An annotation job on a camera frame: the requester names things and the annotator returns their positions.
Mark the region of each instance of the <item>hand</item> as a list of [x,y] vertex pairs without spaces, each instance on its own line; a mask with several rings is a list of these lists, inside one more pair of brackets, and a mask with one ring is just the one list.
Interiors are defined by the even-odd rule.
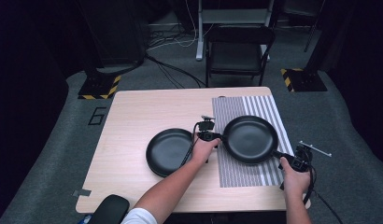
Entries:
[[220,139],[216,138],[210,142],[206,142],[199,138],[196,134],[194,136],[194,142],[195,144],[192,150],[191,160],[204,164],[208,160],[209,155],[212,152],[212,148],[220,143]]
[[296,197],[302,197],[303,192],[308,189],[310,185],[310,173],[309,172],[296,172],[294,171],[288,160],[284,157],[280,158],[281,165],[284,168],[284,191],[287,195],[293,195]]

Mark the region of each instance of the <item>yellow and black hazard tape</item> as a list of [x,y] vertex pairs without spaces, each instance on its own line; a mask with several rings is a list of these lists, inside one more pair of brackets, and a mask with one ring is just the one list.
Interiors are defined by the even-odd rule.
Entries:
[[84,100],[98,100],[98,99],[110,99],[116,92],[117,87],[119,86],[121,76],[117,76],[114,81],[113,85],[110,88],[110,91],[108,94],[103,95],[79,95],[78,99],[84,99]]
[[291,85],[291,79],[290,79],[290,77],[288,76],[288,71],[289,71],[289,70],[292,70],[292,71],[303,71],[303,69],[301,69],[301,68],[281,69],[281,74],[282,74],[282,77],[283,77],[284,80],[285,80],[285,85],[287,85],[288,91],[294,91],[294,88],[293,88],[293,86]]

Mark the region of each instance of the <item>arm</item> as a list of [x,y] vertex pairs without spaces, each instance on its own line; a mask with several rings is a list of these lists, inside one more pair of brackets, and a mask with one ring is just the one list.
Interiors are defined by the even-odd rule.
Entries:
[[311,223],[305,204],[303,203],[303,192],[310,184],[310,174],[294,171],[287,159],[281,158],[281,165],[284,168],[284,192],[287,205],[287,223],[304,224]]
[[149,189],[136,203],[135,208],[148,210],[158,223],[165,222],[205,164],[212,148],[219,142],[219,139],[211,142],[198,139],[194,145],[191,160]]

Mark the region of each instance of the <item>forearm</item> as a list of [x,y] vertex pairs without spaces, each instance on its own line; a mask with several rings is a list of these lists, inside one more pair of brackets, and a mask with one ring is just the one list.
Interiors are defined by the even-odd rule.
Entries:
[[199,162],[187,162],[149,189],[135,207],[145,208],[151,212],[158,223],[163,223],[175,209],[201,166]]
[[295,195],[286,195],[287,205],[287,223],[288,224],[310,224],[311,220],[305,209],[302,197]]

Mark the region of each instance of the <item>striped mat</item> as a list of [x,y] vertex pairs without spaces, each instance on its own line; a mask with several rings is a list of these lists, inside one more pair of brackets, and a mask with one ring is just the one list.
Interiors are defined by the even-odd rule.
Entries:
[[[232,119],[244,115],[258,116],[266,119],[276,129],[279,138],[278,150],[293,155],[272,95],[219,97],[213,98],[212,104],[216,133],[223,133]],[[282,172],[278,169],[278,159],[271,158],[255,165],[245,164],[234,159],[223,144],[218,146],[218,164],[221,188],[272,186],[280,185],[283,181]]]

